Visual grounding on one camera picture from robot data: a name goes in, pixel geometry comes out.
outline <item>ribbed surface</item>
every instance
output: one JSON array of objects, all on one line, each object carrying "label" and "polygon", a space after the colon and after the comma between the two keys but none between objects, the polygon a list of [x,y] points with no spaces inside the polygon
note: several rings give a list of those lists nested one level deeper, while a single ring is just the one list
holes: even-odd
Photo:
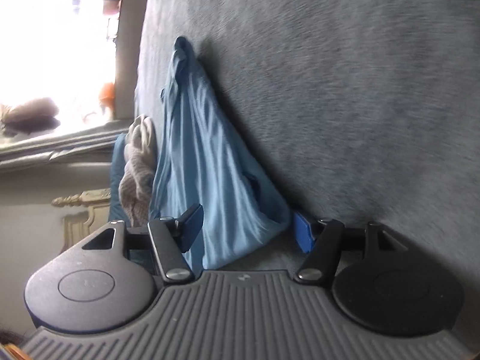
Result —
[{"label": "ribbed surface", "polygon": [[34,360],[455,360],[467,351],[447,332],[387,338],[345,318],[321,288],[284,272],[206,271],[168,287],[128,327],[91,337],[45,329],[23,349]]}]

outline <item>fuzzy gray fabric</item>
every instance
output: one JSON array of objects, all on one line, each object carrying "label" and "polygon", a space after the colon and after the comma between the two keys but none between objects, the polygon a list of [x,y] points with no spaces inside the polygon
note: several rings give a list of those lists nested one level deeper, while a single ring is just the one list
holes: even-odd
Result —
[{"label": "fuzzy gray fabric", "polygon": [[138,112],[179,35],[285,197],[436,256],[480,347],[480,0],[148,0]]}]

